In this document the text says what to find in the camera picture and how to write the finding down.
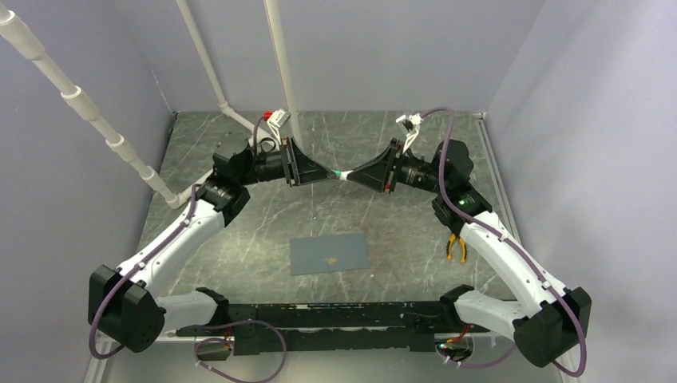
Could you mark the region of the green white glue stick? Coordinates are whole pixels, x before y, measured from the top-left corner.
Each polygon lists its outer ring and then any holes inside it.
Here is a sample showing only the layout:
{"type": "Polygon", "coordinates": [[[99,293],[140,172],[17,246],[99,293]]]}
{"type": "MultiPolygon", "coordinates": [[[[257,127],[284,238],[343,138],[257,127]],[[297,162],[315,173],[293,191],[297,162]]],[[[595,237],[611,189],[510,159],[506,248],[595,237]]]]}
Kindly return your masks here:
{"type": "Polygon", "coordinates": [[[339,171],[334,170],[333,173],[337,180],[348,180],[348,176],[351,174],[351,171],[339,171]]]}

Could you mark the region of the grey envelope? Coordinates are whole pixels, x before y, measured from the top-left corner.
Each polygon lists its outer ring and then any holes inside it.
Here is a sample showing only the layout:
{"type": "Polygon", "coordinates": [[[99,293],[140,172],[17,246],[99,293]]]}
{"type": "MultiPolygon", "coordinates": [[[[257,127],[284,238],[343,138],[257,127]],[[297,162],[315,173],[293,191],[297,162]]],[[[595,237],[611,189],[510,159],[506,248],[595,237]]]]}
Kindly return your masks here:
{"type": "Polygon", "coordinates": [[[364,270],[370,266],[362,233],[323,235],[290,240],[291,275],[364,270]]]}

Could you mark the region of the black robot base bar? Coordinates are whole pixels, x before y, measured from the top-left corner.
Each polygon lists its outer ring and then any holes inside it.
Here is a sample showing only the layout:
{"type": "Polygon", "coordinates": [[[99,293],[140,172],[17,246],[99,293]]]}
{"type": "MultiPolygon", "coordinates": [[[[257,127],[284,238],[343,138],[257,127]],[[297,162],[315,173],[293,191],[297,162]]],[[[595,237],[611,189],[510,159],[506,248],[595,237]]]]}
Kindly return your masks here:
{"type": "Polygon", "coordinates": [[[206,325],[176,330],[182,338],[227,338],[237,356],[289,351],[407,349],[432,352],[449,339],[486,329],[467,325],[439,301],[229,303],[206,325]]]}

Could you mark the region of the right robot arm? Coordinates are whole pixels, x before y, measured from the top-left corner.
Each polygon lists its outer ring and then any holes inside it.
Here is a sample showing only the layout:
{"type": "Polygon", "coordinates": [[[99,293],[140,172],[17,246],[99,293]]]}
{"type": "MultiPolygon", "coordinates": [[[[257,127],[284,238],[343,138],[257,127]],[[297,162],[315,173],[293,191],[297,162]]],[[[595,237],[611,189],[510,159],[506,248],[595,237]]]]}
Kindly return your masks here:
{"type": "Polygon", "coordinates": [[[581,287],[570,289],[548,273],[510,234],[488,200],[470,183],[473,161],[465,143],[442,141],[430,161],[410,156],[399,140],[350,171],[337,172],[376,192],[391,193],[402,184],[434,193],[434,214],[450,231],[451,243],[474,249],[504,281],[511,302],[461,285],[440,298],[440,320],[450,331],[478,325],[513,341],[537,367],[557,363],[569,350],[580,348],[578,377],[587,361],[585,338],[592,306],[581,287]]]}

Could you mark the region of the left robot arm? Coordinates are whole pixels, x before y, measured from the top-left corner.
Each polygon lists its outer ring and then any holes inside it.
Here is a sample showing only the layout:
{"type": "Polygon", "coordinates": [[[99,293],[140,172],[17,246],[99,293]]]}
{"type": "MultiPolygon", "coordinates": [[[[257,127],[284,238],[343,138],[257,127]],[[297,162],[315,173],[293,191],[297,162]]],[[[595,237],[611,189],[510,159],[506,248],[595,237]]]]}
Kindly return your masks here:
{"type": "Polygon", "coordinates": [[[315,162],[292,138],[277,151],[259,152],[248,139],[228,139],[212,156],[212,174],[191,188],[188,206],[147,247],[117,267],[98,267],[89,279],[89,348],[94,357],[97,334],[139,353],[164,332],[196,326],[223,333],[231,317],[229,301],[208,288],[168,296],[172,280],[188,257],[219,233],[250,199],[247,186],[285,180],[298,187],[325,180],[345,180],[347,173],[315,162]]]}

